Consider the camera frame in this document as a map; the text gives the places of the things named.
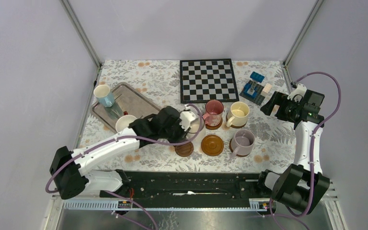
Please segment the dark walnut coaster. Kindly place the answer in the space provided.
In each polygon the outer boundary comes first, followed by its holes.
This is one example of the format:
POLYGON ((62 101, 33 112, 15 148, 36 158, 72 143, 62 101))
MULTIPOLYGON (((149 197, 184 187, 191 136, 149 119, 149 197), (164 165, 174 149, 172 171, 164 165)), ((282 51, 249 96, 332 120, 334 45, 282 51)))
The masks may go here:
POLYGON ((183 145, 175 146, 174 149, 175 149, 175 152, 178 156, 188 157, 193 153, 194 146, 193 146, 192 142, 189 142, 189 143, 186 143, 186 144, 183 144, 183 145))

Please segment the brown wooden coaster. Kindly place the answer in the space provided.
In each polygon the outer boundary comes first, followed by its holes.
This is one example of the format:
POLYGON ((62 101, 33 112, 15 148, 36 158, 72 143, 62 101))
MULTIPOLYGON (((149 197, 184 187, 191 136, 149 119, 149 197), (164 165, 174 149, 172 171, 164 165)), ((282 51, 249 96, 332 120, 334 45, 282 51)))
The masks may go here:
POLYGON ((222 126, 222 121, 218 125, 216 125, 216 126, 210 126, 208 124, 205 124, 205 127, 208 130, 216 130, 216 129, 220 128, 221 126, 222 126))
POLYGON ((240 120, 240 119, 233 119, 233 120, 228 120, 226 121, 226 126, 227 127, 232 127, 232 128, 242 128, 247 124, 247 120, 240 120))
POLYGON ((250 153, 253 149, 253 144, 244 146, 244 145, 239 144, 238 142, 234 141, 233 139, 231 139, 231 142, 229 143, 229 148, 230 148, 230 151, 231 151, 230 156, 232 158, 246 157, 246 156, 250 155, 250 153))
POLYGON ((216 135, 207 135, 201 141, 201 150, 208 156, 218 156, 224 150, 224 142, 216 135))

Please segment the white red bowl cup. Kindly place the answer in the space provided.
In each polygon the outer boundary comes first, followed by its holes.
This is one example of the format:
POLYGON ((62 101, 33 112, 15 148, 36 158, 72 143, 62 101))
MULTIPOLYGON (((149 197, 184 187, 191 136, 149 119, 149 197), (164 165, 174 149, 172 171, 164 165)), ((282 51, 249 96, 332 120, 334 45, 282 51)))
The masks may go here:
POLYGON ((134 115, 125 114, 121 116, 115 124, 116 132, 121 132, 123 129, 129 127, 130 123, 134 122, 136 119, 134 115))

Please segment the cream yellow mug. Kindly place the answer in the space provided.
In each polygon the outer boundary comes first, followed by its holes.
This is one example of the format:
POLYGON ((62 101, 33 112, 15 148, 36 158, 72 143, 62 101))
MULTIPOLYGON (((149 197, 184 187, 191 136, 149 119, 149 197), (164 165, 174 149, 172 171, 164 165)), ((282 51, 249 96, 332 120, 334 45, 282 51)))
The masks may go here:
POLYGON ((246 103, 234 102, 230 106, 230 110, 227 113, 227 119, 228 120, 233 120, 233 119, 248 120, 249 113, 250 113, 250 108, 246 103))

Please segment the pink enamel mug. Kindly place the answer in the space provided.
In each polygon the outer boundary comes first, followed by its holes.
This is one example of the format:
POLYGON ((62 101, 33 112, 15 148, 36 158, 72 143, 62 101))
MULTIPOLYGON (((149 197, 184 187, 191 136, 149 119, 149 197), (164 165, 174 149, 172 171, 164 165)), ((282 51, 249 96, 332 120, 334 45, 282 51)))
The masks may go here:
POLYGON ((222 121, 224 105, 218 100, 210 100, 205 105, 205 113, 202 118, 205 124, 216 126, 222 121))

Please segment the lavender ceramic mug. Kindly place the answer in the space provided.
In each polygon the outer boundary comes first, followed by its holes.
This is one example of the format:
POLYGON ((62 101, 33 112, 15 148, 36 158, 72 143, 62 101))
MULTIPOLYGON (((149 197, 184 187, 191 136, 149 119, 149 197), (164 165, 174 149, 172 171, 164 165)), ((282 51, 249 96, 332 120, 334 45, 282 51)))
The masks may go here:
POLYGON ((254 146, 254 143, 255 143, 254 134, 251 131, 246 130, 246 129, 237 131, 232 137, 232 139, 244 146, 251 145, 251 144, 253 144, 254 146))

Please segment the light blue mug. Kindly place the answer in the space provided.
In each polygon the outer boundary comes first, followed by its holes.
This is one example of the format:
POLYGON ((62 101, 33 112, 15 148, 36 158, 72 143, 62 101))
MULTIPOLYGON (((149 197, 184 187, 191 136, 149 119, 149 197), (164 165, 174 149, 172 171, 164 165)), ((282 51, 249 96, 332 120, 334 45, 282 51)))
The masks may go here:
POLYGON ((111 92, 111 88, 106 85, 98 85, 94 90, 93 94, 100 104, 104 107, 112 107, 115 103, 115 98, 111 92))

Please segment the white black-rimmed enamel mug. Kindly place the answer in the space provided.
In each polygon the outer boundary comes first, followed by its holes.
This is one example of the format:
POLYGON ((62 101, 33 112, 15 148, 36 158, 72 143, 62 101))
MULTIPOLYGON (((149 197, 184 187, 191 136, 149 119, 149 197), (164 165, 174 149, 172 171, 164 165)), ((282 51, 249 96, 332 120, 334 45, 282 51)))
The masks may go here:
POLYGON ((205 122, 197 120, 195 123, 191 125, 191 128, 189 129, 186 138, 191 139, 195 135, 197 136, 192 140, 193 143, 201 143, 203 138, 206 136, 206 128, 205 128, 205 122))

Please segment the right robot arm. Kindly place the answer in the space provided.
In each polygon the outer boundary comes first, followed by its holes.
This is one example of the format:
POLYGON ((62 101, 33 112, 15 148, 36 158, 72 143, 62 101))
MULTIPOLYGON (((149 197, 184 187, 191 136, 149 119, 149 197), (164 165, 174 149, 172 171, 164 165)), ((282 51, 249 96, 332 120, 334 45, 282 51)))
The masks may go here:
POLYGON ((319 162, 319 142, 324 117, 319 114, 324 94, 306 90, 289 97, 274 92, 261 108, 269 115, 274 106, 276 118, 294 124, 296 152, 294 162, 282 173, 265 170, 256 183, 259 196, 271 198, 300 214, 310 214, 328 190, 329 178, 322 174, 319 162))

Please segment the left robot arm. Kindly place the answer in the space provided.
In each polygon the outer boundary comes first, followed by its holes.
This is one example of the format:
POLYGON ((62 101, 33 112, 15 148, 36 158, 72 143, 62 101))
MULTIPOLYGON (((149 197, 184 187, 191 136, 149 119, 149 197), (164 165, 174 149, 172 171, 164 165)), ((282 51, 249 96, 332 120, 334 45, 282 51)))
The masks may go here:
POLYGON ((59 193, 63 200, 89 190, 108 190, 123 197, 129 192, 128 179, 116 171, 97 171, 95 167, 149 144, 186 144, 186 135, 197 119, 198 115, 189 108, 179 112, 167 106, 157 114, 135 119, 122 131, 96 144, 74 150, 63 146, 53 158, 46 192, 59 193))

